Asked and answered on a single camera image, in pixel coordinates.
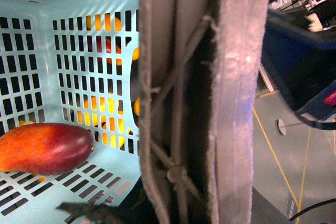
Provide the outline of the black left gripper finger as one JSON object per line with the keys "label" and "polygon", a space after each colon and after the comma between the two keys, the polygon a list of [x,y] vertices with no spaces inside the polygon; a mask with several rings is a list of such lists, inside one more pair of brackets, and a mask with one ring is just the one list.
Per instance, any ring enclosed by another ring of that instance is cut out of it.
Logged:
{"label": "black left gripper finger", "polygon": [[123,217],[116,207],[89,203],[62,202],[56,207],[74,217],[84,216],[92,223],[123,223]]}

